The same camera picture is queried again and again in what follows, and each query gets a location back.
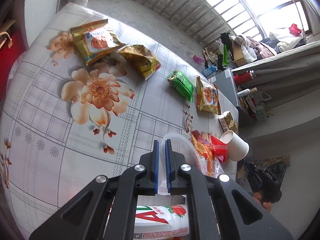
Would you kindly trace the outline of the clear plastic bag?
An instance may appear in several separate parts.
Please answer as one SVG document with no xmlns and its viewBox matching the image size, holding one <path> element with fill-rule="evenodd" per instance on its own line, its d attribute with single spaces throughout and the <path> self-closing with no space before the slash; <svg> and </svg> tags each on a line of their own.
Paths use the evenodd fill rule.
<svg viewBox="0 0 320 240">
<path fill-rule="evenodd" d="M 203 174 L 213 178 L 217 178 L 219 175 L 224 174 L 224 170 L 217 157 L 212 161 L 207 160 L 205 157 L 198 154 L 194 145 L 185 137 L 176 133 L 168 133 L 163 137 L 160 143 L 158 194 L 168 195 L 165 164 L 165 143 L 167 140 L 171 141 L 171 148 L 173 151 L 183 154 L 186 162 L 198 168 Z"/>
</svg>

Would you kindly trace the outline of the red orange snack wrappers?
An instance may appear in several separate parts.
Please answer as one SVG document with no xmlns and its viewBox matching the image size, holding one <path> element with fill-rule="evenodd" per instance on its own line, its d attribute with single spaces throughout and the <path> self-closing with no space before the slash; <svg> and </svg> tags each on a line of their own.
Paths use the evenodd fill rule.
<svg viewBox="0 0 320 240">
<path fill-rule="evenodd" d="M 203 174 L 217 178 L 224 173 L 222 164 L 227 161 L 227 145 L 208 133 L 192 131 L 191 143 L 200 158 Z"/>
</svg>

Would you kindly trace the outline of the white strawberry drink bottle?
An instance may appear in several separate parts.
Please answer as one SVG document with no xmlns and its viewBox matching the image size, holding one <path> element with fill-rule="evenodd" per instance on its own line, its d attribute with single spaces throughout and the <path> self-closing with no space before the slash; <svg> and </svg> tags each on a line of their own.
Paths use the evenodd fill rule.
<svg viewBox="0 0 320 240">
<path fill-rule="evenodd" d="M 136 207 L 133 239 L 170 239 L 188 234 L 186 205 Z"/>
</svg>

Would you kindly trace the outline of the white paper cup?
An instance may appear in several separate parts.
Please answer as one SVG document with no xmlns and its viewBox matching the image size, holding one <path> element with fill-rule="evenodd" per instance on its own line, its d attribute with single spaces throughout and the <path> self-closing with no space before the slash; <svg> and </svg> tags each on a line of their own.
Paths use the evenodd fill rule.
<svg viewBox="0 0 320 240">
<path fill-rule="evenodd" d="M 227 154 L 232 161 L 240 161 L 249 152 L 249 144 L 231 130 L 221 135 L 220 141 L 227 145 Z"/>
</svg>

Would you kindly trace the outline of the small gold carton box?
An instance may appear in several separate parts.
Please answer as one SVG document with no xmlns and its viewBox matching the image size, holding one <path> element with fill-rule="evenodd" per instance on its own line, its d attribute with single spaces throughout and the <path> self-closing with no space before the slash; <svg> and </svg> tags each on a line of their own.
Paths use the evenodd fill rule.
<svg viewBox="0 0 320 240">
<path fill-rule="evenodd" d="M 230 111 L 225 111 L 218 117 L 219 123 L 224 132 L 233 131 L 238 134 L 238 123 L 233 118 L 232 113 Z"/>
</svg>

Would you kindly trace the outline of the small yellow noodle packet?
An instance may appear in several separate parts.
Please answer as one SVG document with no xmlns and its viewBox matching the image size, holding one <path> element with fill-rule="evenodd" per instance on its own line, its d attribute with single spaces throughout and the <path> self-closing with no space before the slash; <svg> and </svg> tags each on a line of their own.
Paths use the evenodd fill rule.
<svg viewBox="0 0 320 240">
<path fill-rule="evenodd" d="M 219 91 L 216 85 L 203 81 L 199 76 L 196 79 L 197 109 L 213 114 L 221 114 Z"/>
</svg>

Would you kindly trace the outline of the green snack packet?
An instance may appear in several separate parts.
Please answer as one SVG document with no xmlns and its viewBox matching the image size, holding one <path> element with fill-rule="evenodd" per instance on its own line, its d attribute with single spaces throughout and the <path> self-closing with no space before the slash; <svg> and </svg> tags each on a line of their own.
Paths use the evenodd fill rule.
<svg viewBox="0 0 320 240">
<path fill-rule="evenodd" d="M 187 101 L 193 102 L 193 84 L 181 71 L 174 70 L 168 76 L 167 80 L 181 96 L 183 96 Z"/>
</svg>

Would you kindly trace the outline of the floral plastic tablecloth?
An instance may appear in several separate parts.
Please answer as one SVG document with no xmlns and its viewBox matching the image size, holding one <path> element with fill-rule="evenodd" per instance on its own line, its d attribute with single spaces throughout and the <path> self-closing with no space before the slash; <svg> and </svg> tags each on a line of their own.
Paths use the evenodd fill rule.
<svg viewBox="0 0 320 240">
<path fill-rule="evenodd" d="M 155 140 L 189 131 L 223 134 L 168 83 L 174 70 L 199 72 L 162 44 L 109 18 L 121 40 L 150 49 L 160 69 L 144 79 L 118 54 L 87 66 L 71 27 L 103 19 L 66 5 L 41 31 L 16 70 L 1 112 L 1 175 L 18 234 L 30 234 L 99 174 L 114 177 L 139 162 Z"/>
</svg>

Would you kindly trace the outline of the grey curtain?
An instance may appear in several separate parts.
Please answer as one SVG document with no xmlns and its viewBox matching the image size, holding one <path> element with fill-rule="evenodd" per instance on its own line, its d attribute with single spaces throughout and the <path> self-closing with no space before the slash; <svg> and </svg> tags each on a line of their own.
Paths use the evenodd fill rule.
<svg viewBox="0 0 320 240">
<path fill-rule="evenodd" d="M 319 41 L 232 70 L 233 75 L 253 71 L 245 87 L 256 87 L 271 99 L 267 108 L 280 106 L 319 89 Z"/>
</svg>

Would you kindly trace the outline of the red thermos bottle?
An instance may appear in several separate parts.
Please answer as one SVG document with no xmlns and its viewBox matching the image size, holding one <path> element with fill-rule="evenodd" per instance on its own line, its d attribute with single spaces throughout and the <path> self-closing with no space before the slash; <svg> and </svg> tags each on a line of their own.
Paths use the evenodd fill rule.
<svg viewBox="0 0 320 240">
<path fill-rule="evenodd" d="M 249 72 L 245 72 L 244 74 L 239 74 L 233 77 L 234 83 L 236 85 L 243 85 L 256 77 L 255 73 L 251 70 Z"/>
</svg>

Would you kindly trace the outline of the grey cabinet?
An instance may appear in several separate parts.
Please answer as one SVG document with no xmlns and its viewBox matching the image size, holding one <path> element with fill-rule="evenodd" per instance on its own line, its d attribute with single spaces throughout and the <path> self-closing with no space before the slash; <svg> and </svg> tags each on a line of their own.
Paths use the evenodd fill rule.
<svg viewBox="0 0 320 240">
<path fill-rule="evenodd" d="M 219 91 L 238 109 L 240 127 L 255 124 L 255 120 L 249 116 L 248 111 L 240 104 L 238 89 L 234 83 L 234 76 L 230 69 L 226 69 L 210 77 L 208 81 L 217 85 Z"/>
</svg>

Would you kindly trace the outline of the crumpled yellow snack bag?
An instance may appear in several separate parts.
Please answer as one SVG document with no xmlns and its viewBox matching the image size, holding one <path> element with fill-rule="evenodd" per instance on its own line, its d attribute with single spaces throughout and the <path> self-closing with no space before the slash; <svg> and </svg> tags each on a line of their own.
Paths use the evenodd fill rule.
<svg viewBox="0 0 320 240">
<path fill-rule="evenodd" d="M 126 46 L 118 52 L 131 67 L 147 80 L 161 68 L 161 63 L 152 51 L 143 45 Z"/>
</svg>

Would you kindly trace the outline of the large yellow noodle packet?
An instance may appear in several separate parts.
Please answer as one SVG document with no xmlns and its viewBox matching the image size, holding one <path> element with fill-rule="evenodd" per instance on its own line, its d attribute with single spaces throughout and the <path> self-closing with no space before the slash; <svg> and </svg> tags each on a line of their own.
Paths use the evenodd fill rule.
<svg viewBox="0 0 320 240">
<path fill-rule="evenodd" d="M 70 29 L 70 33 L 86 65 L 126 46 L 113 32 L 108 19 L 73 27 Z"/>
</svg>

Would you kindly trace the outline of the metal window railing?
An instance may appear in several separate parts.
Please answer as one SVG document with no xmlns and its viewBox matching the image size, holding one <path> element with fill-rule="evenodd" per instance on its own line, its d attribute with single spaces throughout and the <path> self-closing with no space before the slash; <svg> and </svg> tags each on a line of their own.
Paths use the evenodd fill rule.
<svg viewBox="0 0 320 240">
<path fill-rule="evenodd" d="M 163 15 L 197 43 L 213 46 L 221 33 L 250 36 L 266 33 L 245 0 L 133 0 Z"/>
</svg>

